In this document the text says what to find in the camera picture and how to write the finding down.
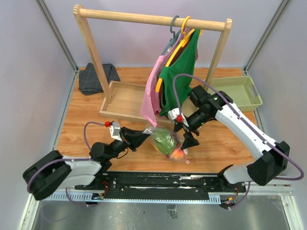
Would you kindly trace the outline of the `clear zip top bag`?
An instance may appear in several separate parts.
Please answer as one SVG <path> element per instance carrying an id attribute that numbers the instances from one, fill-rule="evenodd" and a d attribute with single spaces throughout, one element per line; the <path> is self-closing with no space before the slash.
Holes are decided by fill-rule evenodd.
<path id="1" fill-rule="evenodd" d="M 170 161 L 184 162 L 190 164 L 188 160 L 188 149 L 182 150 L 183 139 L 174 131 L 164 127 L 149 126 L 144 131 L 149 135 L 150 144 L 162 153 Z"/>

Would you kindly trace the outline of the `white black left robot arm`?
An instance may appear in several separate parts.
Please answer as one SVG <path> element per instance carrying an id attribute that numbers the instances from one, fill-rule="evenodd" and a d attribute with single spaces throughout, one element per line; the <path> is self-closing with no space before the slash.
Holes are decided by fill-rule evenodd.
<path id="1" fill-rule="evenodd" d="M 58 189 L 102 188 L 104 173 L 111 167 L 111 160 L 126 151 L 136 151 L 150 136 L 147 130 L 132 130 L 126 127 L 111 132 L 109 144 L 96 142 L 87 158 L 72 158 L 53 150 L 23 173 L 28 193 L 36 200 L 43 200 Z"/>

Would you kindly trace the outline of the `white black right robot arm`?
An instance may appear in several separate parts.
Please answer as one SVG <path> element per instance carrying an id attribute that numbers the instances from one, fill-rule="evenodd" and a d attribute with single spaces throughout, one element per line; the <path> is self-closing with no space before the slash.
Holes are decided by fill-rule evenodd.
<path id="1" fill-rule="evenodd" d="M 168 117 L 175 123 L 174 131 L 185 130 L 183 150 L 199 145 L 194 138 L 198 128 L 211 120 L 217 120 L 228 127 L 247 147 L 254 161 L 241 165 L 229 165 L 218 173 L 217 185 L 224 192 L 231 190 L 236 183 L 253 181 L 265 186 L 287 167 L 290 147 L 282 141 L 267 136 L 240 111 L 232 99 L 223 91 L 207 93 L 200 85 L 188 93 L 189 100 L 197 111 L 189 117 L 179 108 L 168 112 Z"/>

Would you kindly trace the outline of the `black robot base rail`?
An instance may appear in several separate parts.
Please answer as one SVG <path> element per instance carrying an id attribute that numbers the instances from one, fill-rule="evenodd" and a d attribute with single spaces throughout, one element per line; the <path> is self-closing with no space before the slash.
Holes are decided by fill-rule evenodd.
<path id="1" fill-rule="evenodd" d="M 182 172 L 104 172 L 89 185 L 76 190 L 101 191 L 108 187 L 107 198 L 140 200 L 205 200 L 209 193 L 243 193 L 244 182 L 224 185 L 215 173 Z"/>

